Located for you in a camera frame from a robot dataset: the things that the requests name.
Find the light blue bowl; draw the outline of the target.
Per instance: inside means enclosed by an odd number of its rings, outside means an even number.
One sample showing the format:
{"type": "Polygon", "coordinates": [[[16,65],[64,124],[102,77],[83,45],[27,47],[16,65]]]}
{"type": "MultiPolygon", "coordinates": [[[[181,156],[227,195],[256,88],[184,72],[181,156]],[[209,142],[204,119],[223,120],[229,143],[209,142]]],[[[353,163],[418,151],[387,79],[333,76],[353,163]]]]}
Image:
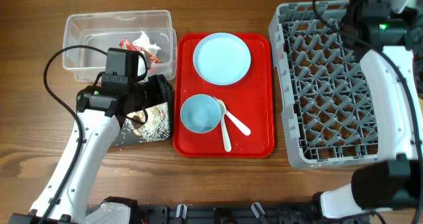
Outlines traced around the light blue bowl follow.
{"type": "Polygon", "coordinates": [[[195,94],[187,98],[180,109],[180,119],[193,133],[208,133],[221,120],[221,108],[216,99],[207,94],[195,94]]]}

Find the white tissue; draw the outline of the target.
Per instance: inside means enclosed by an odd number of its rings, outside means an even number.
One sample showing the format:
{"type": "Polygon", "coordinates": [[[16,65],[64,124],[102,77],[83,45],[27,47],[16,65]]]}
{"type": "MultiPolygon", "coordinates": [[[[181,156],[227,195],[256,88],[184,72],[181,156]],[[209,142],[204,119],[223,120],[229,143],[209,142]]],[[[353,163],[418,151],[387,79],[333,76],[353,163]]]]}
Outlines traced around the white tissue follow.
{"type": "Polygon", "coordinates": [[[146,32],[141,31],[141,35],[138,39],[132,42],[133,45],[139,46],[140,48],[147,50],[151,55],[156,56],[157,52],[161,50],[156,43],[152,43],[146,32]]]}

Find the red snack wrapper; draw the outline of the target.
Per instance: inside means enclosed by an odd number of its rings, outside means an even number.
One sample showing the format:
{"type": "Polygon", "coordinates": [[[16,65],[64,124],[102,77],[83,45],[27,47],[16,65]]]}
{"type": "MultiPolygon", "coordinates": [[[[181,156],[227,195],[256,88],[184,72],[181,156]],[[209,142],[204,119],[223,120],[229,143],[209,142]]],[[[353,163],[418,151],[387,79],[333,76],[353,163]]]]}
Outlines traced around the red snack wrapper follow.
{"type": "Polygon", "coordinates": [[[145,54],[148,54],[150,57],[150,61],[152,64],[158,64],[161,62],[161,60],[157,57],[154,56],[151,52],[149,52],[148,50],[140,47],[140,46],[136,46],[133,43],[129,42],[126,38],[124,38],[120,43],[119,46],[122,49],[125,50],[133,50],[133,51],[139,51],[139,52],[144,52],[145,54]]]}

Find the light blue plate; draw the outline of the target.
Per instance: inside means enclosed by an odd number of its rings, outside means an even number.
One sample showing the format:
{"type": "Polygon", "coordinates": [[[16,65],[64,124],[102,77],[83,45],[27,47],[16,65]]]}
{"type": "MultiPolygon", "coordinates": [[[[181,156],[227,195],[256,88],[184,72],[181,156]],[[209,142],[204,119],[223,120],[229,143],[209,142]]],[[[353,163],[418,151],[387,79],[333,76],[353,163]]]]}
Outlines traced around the light blue plate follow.
{"type": "Polygon", "coordinates": [[[218,32],[200,40],[192,62],[203,80],[227,86],[237,83],[249,72],[252,56],[247,44],[238,36],[218,32]]]}

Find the white plastic spoon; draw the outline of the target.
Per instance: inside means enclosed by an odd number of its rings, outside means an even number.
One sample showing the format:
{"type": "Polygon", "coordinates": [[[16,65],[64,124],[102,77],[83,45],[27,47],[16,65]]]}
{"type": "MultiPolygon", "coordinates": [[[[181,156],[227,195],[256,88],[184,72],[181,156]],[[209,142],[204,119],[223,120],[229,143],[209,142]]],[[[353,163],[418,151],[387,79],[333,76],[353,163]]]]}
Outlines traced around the white plastic spoon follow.
{"type": "Polygon", "coordinates": [[[221,110],[220,124],[221,124],[224,150],[226,152],[230,152],[231,151],[231,141],[230,141],[229,134],[228,134],[228,131],[227,131],[227,126],[225,124],[226,108],[225,108],[224,103],[221,100],[217,100],[217,103],[219,104],[219,107],[220,107],[220,110],[221,110]]]}

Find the pink plastic fork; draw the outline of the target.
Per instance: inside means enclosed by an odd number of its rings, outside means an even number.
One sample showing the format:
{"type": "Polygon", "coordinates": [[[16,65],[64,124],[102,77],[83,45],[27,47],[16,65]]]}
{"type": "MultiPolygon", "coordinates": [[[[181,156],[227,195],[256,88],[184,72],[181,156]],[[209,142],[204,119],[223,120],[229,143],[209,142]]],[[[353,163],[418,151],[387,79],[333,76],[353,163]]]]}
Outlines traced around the pink plastic fork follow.
{"type": "Polygon", "coordinates": [[[240,121],[238,118],[236,118],[225,106],[225,103],[214,97],[214,99],[219,103],[219,105],[223,106],[224,114],[235,124],[235,126],[239,129],[239,131],[244,134],[245,136],[249,136],[251,134],[251,130],[244,124],[242,121],[240,121]]]}

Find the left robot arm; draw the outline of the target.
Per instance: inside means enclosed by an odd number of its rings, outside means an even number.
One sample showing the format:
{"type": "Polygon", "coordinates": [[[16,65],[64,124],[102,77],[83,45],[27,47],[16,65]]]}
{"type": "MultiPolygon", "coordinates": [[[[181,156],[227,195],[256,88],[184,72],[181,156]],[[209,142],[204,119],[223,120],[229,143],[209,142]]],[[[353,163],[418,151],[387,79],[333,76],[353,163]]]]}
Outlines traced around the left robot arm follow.
{"type": "Polygon", "coordinates": [[[137,200],[110,196],[87,214],[89,194],[109,147],[129,126],[137,143],[173,135],[174,90],[162,74],[149,76],[147,52],[109,48],[106,68],[77,94],[68,144],[38,199],[27,214],[10,223],[145,223],[137,200]]]}

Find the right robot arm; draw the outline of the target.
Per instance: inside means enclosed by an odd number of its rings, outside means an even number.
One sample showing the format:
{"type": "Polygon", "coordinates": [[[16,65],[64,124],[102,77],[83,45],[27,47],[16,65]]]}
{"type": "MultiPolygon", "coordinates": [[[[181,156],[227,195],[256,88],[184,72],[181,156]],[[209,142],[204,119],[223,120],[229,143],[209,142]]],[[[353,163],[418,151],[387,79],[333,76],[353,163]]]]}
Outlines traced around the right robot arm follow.
{"type": "Polygon", "coordinates": [[[351,182],[313,196],[311,218],[343,221],[412,208],[422,213],[422,112],[413,51],[422,11],[412,0],[349,0],[338,33],[354,52],[369,87],[377,123],[377,162],[351,182]]]}

